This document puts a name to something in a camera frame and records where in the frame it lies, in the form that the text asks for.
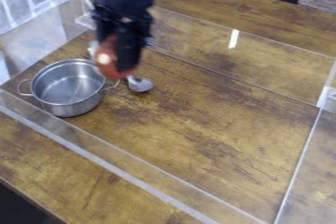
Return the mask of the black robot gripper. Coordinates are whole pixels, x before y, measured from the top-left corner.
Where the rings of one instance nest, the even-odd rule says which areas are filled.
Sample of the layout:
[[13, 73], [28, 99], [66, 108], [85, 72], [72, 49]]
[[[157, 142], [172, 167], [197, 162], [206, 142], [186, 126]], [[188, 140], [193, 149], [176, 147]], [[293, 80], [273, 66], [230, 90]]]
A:
[[153, 0], [93, 0], [92, 18], [96, 22], [96, 37], [100, 43], [116, 40], [117, 70], [133, 69], [140, 60], [146, 33], [141, 28], [116, 26], [122, 21], [148, 28], [152, 16], [148, 9]]

